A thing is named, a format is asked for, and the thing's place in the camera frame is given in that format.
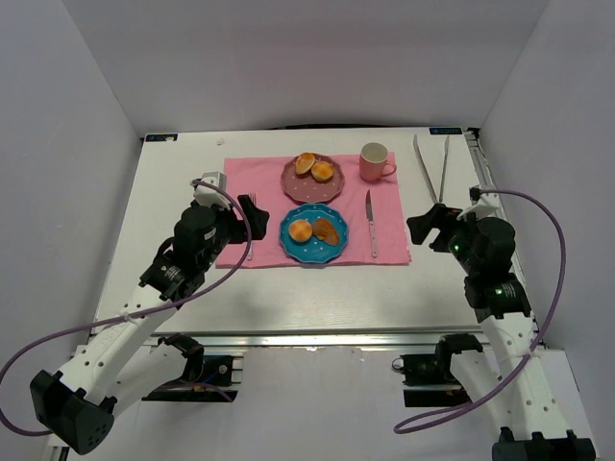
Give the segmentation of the metal tongs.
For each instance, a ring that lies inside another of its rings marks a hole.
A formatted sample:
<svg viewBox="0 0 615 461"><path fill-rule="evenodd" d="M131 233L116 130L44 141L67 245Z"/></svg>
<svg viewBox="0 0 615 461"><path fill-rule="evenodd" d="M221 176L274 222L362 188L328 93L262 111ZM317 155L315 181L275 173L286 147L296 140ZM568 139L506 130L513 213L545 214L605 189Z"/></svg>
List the metal tongs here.
<svg viewBox="0 0 615 461"><path fill-rule="evenodd" d="M421 151L421 147L420 147L417 134L412 139L412 145L413 145L414 153L415 153L418 165L419 165L419 169L421 171L422 177L426 184L430 198L434 204L441 204L444 199L444 190L445 190L445 183L446 183L446 176L447 176L447 169L448 169L448 159L449 159L450 137L447 135L445 137L445 140L443 141L442 168L441 168L441 175L440 175L438 191L435 191L435 187L433 184L433 180L431 179L430 171L422 155L422 151Z"/></svg>

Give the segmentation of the round scored bread roll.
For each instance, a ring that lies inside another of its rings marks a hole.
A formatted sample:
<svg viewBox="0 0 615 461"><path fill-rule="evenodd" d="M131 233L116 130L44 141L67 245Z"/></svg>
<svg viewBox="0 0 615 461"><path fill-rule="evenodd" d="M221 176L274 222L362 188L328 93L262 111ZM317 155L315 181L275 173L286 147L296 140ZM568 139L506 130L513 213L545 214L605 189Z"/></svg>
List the round scored bread roll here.
<svg viewBox="0 0 615 461"><path fill-rule="evenodd" d="M312 226L308 220L297 219L288 226L290 238L297 243L305 243L312 237Z"/></svg>

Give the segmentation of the brown bread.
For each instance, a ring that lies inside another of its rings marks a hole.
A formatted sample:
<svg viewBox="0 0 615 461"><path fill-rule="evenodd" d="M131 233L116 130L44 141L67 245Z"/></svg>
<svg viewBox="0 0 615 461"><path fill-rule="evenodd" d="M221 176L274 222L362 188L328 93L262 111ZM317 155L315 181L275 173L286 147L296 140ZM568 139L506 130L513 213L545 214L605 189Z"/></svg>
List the brown bread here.
<svg viewBox="0 0 615 461"><path fill-rule="evenodd" d="M330 246L338 246L340 237L332 221L317 218L311 223L312 234L318 240Z"/></svg>

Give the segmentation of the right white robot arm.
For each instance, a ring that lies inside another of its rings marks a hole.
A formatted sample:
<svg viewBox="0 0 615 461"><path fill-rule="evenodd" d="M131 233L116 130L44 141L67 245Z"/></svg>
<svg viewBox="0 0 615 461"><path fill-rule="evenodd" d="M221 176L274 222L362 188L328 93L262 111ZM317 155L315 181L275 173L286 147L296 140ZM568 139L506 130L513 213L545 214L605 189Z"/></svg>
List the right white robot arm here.
<svg viewBox="0 0 615 461"><path fill-rule="evenodd" d="M469 333L441 337L435 352L439 368L470 399L445 418L482 410L497 439L494 460L596 459L593 442L578 437L563 416L536 349L529 300L511 271L514 228L498 217L442 204L406 223L415 245L437 231L430 248L451 254L465 271L466 300L498 364L491 368Z"/></svg>

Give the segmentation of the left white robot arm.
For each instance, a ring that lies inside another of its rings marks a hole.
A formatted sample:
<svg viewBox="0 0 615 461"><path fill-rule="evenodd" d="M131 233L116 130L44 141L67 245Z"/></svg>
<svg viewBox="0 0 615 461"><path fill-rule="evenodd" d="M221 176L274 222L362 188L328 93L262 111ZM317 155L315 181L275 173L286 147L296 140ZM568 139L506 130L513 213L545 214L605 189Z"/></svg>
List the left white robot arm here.
<svg viewBox="0 0 615 461"><path fill-rule="evenodd" d="M109 435L114 420L132 403L172 380L196 380L203 348L175 333L159 341L142 362L129 362L154 331L204 284L206 272L229 244L261 240L268 212L247 195L236 206L216 198L193 201L140 276L120 322L107 324L56 372L38 372L30 383L37 420L71 449L85 455Z"/></svg>

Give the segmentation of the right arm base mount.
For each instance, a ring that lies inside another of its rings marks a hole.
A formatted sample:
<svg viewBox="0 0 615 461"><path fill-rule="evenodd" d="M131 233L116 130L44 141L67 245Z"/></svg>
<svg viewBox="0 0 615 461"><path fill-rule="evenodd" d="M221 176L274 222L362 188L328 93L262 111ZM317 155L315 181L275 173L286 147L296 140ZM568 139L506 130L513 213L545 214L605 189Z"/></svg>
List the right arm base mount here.
<svg viewBox="0 0 615 461"><path fill-rule="evenodd" d="M406 408L452 408L471 400L451 372L452 357L466 351L483 352L478 338L469 333L440 337L432 353L400 355L391 362L395 373L404 377Z"/></svg>

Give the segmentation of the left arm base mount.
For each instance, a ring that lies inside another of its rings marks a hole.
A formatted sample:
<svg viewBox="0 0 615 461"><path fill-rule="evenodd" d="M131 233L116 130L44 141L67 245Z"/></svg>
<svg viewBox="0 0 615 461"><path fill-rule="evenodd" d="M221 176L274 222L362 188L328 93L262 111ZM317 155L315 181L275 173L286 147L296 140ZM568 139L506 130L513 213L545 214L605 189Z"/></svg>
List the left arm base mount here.
<svg viewBox="0 0 615 461"><path fill-rule="evenodd" d="M238 356L206 352L196 339L181 333L158 339L159 346L172 346L186 359L182 374L168 381L143 401L164 402L233 402L237 395L234 387L240 383L235 365Z"/></svg>

